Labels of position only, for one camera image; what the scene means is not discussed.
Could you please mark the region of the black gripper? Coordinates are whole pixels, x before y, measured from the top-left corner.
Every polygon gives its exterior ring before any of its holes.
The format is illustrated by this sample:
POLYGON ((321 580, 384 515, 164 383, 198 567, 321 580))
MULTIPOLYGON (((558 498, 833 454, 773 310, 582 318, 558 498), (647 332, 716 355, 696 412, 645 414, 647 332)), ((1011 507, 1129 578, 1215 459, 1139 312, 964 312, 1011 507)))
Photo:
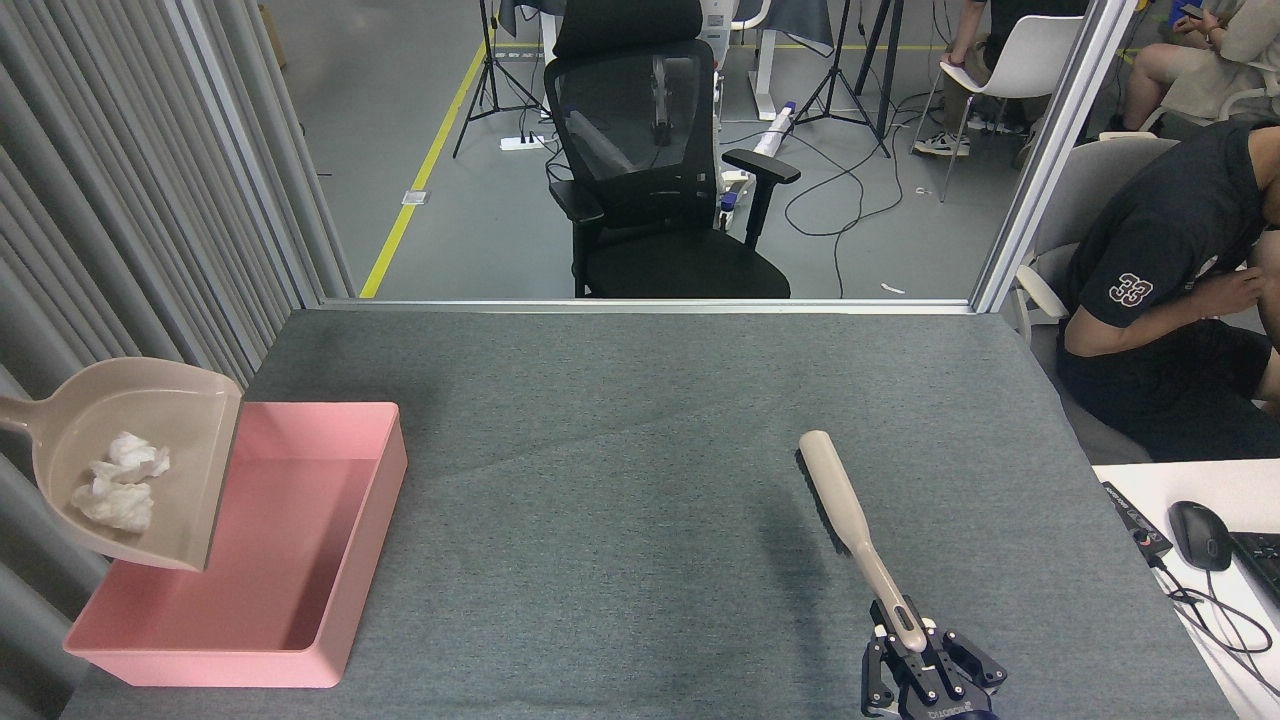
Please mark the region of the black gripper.
POLYGON ((861 661, 861 711, 901 719, 998 719, 993 694, 1005 667, 973 639, 922 619, 910 600, 874 600, 861 661))

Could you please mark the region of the person's right hand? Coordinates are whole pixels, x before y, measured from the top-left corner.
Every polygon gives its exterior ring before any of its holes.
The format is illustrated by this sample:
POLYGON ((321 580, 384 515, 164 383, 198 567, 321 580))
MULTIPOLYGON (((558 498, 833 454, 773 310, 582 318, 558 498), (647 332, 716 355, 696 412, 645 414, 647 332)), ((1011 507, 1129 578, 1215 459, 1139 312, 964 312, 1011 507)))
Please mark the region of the person's right hand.
POLYGON ((1257 305, 1266 287, 1266 274, 1260 266, 1215 275, 1201 283, 1199 314, 1219 318, 1243 313, 1257 305))

